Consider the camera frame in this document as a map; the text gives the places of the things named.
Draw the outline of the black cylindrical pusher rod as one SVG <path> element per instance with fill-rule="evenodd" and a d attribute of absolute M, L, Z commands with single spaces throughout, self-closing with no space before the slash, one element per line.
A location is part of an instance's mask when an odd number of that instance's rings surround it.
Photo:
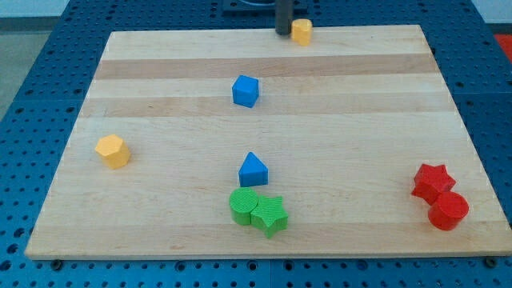
<path fill-rule="evenodd" d="M 294 2 L 293 0 L 276 0 L 274 7 L 275 32 L 285 36 L 291 33 L 293 21 Z"/>

